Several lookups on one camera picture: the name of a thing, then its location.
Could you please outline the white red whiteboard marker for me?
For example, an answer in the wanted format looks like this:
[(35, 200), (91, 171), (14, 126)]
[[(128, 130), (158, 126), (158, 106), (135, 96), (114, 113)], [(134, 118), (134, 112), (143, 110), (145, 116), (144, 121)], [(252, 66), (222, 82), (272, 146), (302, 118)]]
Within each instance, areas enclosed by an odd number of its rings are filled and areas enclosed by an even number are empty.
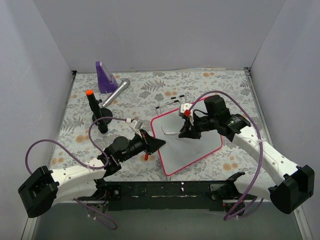
[(175, 132), (165, 132), (165, 135), (179, 135), (181, 132), (175, 131)]

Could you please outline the pink framed whiteboard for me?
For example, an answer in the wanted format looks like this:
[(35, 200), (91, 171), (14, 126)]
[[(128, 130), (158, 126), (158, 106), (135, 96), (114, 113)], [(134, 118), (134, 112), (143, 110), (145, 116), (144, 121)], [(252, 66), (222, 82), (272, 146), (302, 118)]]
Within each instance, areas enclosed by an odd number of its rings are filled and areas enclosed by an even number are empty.
[(185, 120), (178, 116), (177, 109), (156, 116), (150, 122), (153, 136), (166, 141), (166, 144), (158, 150), (166, 176), (176, 174), (223, 146), (222, 137), (215, 130), (202, 133), (200, 139), (178, 138), (178, 135), (164, 134), (177, 132), (184, 122)]

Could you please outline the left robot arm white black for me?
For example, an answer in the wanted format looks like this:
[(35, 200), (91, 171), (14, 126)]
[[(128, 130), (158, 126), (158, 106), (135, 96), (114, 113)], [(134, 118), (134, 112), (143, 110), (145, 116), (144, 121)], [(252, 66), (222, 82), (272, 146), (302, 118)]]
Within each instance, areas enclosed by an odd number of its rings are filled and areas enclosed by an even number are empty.
[(121, 162), (144, 152), (152, 155), (166, 144), (165, 140), (150, 136), (141, 129), (134, 138), (115, 138), (101, 155), (88, 163), (61, 169), (37, 168), (18, 188), (27, 216), (36, 218), (53, 205), (78, 197), (92, 196), (101, 200), (106, 187), (95, 180), (111, 176), (121, 169)]

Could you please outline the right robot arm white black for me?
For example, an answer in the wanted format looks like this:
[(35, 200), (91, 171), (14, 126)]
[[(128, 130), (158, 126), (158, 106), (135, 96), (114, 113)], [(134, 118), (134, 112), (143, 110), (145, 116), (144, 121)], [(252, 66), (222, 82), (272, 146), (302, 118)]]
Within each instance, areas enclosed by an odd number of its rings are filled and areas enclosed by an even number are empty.
[(195, 103), (183, 103), (179, 116), (184, 119), (179, 138), (200, 139), (203, 132), (217, 131), (230, 142), (247, 152), (257, 163), (252, 180), (244, 172), (229, 177), (225, 184), (212, 190), (215, 199), (237, 199), (225, 219), (242, 216), (238, 209), (246, 195), (267, 199), (284, 214), (292, 213), (314, 193), (315, 172), (284, 157), (261, 137), (259, 129), (248, 117), (232, 114), (219, 95), (204, 99), (206, 111), (196, 115)]

